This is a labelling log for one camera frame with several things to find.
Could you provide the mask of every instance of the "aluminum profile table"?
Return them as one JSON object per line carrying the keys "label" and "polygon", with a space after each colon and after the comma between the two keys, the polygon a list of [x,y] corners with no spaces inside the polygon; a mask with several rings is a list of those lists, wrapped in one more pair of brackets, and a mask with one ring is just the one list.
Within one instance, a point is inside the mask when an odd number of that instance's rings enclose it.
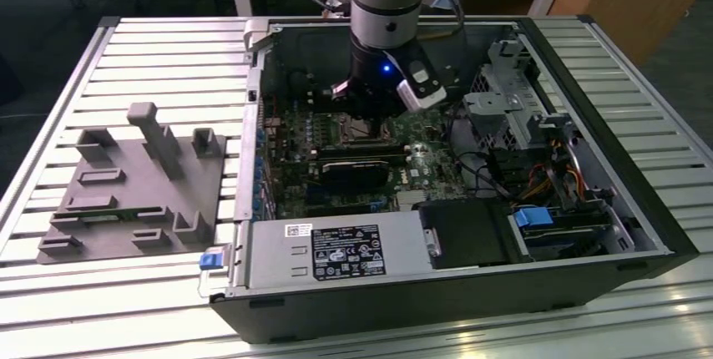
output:
{"label": "aluminum profile table", "polygon": [[[78,153],[80,129],[128,126],[150,100],[176,135],[228,136],[216,243],[232,237],[245,101],[244,18],[106,21],[0,202],[0,357],[690,357],[713,345],[713,169],[702,141],[594,24],[536,20],[701,256],[586,306],[546,313],[249,346],[197,294],[199,254],[37,265]],[[555,107],[562,103],[551,95]],[[223,280],[211,278],[213,285]]]}

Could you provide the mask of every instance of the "metal bracket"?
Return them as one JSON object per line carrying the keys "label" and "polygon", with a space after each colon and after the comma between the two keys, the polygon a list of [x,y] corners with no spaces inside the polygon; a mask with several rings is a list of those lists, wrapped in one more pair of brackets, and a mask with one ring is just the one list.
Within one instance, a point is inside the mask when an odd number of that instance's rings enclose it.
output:
{"label": "metal bracket", "polygon": [[243,43],[245,44],[247,52],[256,52],[267,44],[269,44],[269,19],[253,18],[245,22],[245,28],[243,30]]}
{"label": "metal bracket", "polygon": [[472,114],[503,115],[522,110],[522,104],[515,96],[506,96],[499,92],[480,92],[464,96],[467,108]]}

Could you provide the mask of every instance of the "warning label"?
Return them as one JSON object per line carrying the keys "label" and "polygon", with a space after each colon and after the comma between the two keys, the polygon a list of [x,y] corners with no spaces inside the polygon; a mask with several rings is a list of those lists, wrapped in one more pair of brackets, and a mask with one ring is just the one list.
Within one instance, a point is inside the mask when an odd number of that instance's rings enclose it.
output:
{"label": "warning label", "polygon": [[313,278],[317,281],[387,273],[377,225],[312,230]]}

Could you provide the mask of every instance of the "barcode sticker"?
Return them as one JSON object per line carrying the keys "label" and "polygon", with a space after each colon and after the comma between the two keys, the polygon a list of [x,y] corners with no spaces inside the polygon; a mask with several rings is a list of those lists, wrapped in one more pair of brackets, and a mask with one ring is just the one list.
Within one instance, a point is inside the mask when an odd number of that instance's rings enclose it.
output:
{"label": "barcode sticker", "polygon": [[309,236],[311,232],[312,232],[311,224],[287,224],[285,225],[285,237]]}

